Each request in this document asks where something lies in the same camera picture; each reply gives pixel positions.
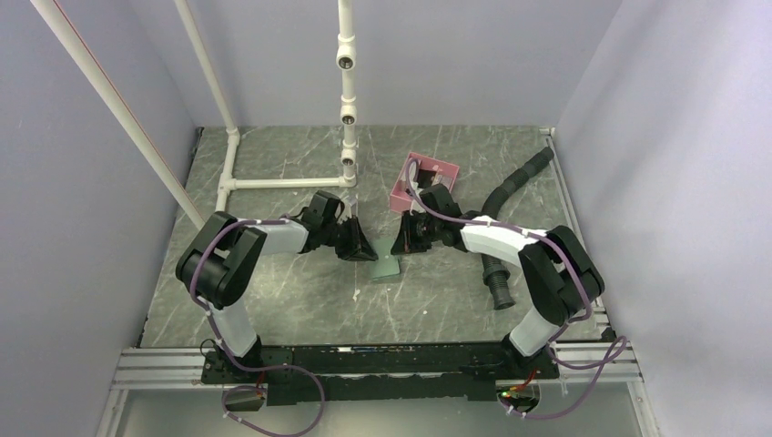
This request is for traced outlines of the white pvc pipe frame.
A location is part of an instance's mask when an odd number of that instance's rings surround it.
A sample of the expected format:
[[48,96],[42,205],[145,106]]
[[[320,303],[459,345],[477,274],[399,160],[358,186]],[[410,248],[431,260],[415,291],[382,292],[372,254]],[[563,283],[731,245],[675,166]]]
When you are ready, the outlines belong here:
[[[264,188],[352,188],[357,185],[358,139],[356,123],[359,120],[359,116],[356,107],[354,85],[357,49],[353,26],[352,1],[339,1],[337,3],[339,34],[337,36],[338,49],[335,64],[341,71],[342,84],[340,96],[340,123],[343,129],[340,152],[342,174],[331,178],[290,179],[238,179],[233,176],[236,154],[241,139],[239,128],[235,123],[223,87],[218,81],[206,45],[198,30],[188,2],[176,1],[174,5],[202,69],[211,95],[223,118],[227,132],[226,156],[217,184],[217,211],[226,208],[230,193],[237,190]],[[170,166],[154,145],[150,135],[142,127],[127,101],[121,96],[117,86],[97,60],[96,55],[88,47],[85,39],[67,16],[63,6],[58,1],[34,1],[32,6],[84,74],[86,80],[97,92],[108,110],[127,133],[178,205],[187,214],[195,227],[200,229],[204,224],[202,214],[198,211],[190,195],[183,188],[182,183],[173,174]]]

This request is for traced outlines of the pink plastic tray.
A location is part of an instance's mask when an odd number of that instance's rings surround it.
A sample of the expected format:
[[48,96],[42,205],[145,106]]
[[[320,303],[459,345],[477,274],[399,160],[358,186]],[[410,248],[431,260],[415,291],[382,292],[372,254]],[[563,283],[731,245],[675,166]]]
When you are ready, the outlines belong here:
[[443,185],[452,191],[459,171],[458,165],[410,152],[391,189],[389,195],[390,211],[402,213],[413,205],[413,200],[407,190],[408,183],[417,194],[435,185]]

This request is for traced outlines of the green card holder wallet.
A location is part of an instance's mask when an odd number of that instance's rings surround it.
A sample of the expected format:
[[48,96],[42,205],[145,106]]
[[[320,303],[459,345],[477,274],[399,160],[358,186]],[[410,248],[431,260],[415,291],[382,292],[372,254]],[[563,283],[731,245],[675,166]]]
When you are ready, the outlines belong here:
[[378,259],[371,264],[370,277],[373,281],[396,278],[401,274],[399,258],[391,254],[395,239],[380,238],[372,242]]

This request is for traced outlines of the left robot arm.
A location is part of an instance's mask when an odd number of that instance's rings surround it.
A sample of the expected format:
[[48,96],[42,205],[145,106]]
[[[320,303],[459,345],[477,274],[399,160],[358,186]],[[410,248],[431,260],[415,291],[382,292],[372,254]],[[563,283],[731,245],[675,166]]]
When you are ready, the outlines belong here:
[[214,323],[216,343],[228,349],[226,371],[240,382],[260,373],[261,341],[249,323],[243,296],[260,256],[304,254],[332,247],[339,259],[375,261],[357,218],[304,208],[273,220],[213,213],[178,260],[175,275]]

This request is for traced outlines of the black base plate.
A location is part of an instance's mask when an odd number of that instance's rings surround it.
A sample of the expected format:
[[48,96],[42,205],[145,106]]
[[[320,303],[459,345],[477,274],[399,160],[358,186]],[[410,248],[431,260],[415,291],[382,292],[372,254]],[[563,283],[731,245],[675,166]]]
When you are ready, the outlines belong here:
[[506,385],[555,380],[545,352],[516,358],[498,341],[382,345],[264,346],[234,365],[219,349],[204,355],[201,382],[265,384],[270,406],[317,401],[460,397],[493,401]]

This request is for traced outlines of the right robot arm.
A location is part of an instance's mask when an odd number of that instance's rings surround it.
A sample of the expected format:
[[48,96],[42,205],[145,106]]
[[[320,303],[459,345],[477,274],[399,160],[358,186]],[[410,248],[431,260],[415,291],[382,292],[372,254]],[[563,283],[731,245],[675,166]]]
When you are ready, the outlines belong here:
[[406,216],[420,219],[421,224],[406,226],[401,251],[411,252],[413,243],[429,248],[441,241],[522,271],[532,307],[503,339],[502,366],[507,374],[526,376],[536,366],[536,354],[569,325],[592,316],[593,302],[604,292],[604,281],[571,229],[528,229],[486,215],[463,215],[443,185],[421,192],[412,183],[405,188],[419,208]]

